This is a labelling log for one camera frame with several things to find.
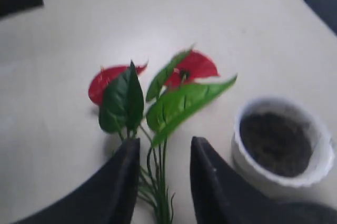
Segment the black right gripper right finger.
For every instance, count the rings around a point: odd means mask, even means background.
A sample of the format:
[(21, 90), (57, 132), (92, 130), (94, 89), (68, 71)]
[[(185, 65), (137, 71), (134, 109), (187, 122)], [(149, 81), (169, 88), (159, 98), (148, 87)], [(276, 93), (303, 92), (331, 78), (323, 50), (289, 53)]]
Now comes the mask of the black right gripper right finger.
[(268, 198), (203, 137), (191, 141), (190, 182), (197, 223), (336, 223), (336, 210), (323, 204)]

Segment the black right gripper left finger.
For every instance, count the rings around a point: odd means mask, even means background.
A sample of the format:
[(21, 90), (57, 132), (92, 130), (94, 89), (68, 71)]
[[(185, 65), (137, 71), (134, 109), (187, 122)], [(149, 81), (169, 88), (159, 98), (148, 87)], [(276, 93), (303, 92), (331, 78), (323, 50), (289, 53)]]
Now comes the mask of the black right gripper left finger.
[(140, 174), (140, 139), (125, 140), (86, 182), (18, 223), (131, 223)]

